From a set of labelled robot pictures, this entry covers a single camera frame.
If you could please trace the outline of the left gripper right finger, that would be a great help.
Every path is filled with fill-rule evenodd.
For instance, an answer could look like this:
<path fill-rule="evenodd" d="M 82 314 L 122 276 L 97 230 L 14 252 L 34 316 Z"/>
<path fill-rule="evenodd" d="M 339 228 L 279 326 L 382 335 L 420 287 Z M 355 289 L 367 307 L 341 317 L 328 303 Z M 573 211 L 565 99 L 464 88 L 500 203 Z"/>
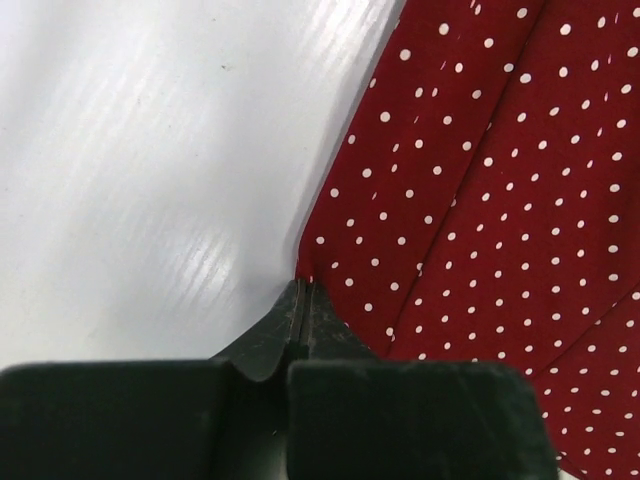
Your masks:
<path fill-rule="evenodd" d="M 376 358 L 299 282 L 287 372 L 292 479 L 555 479 L 530 383 L 492 362 Z"/>

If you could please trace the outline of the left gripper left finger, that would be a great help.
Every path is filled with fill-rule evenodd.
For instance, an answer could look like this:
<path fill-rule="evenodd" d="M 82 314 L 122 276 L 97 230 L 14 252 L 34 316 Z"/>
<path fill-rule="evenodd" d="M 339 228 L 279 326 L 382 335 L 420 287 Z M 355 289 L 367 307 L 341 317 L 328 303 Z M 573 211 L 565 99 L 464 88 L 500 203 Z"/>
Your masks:
<path fill-rule="evenodd" d="M 5 479 L 283 479 L 286 372 L 306 287 L 209 359 L 31 363 L 1 373 Z"/>

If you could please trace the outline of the red polka dot skirt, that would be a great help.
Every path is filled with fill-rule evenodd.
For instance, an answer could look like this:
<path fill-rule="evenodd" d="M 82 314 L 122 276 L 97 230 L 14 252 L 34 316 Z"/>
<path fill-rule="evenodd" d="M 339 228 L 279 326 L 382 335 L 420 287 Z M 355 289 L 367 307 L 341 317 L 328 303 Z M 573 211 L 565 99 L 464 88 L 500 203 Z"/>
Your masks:
<path fill-rule="evenodd" d="M 565 471 L 639 475 L 639 5 L 409 1 L 296 274 L 392 360 L 501 361 Z"/>

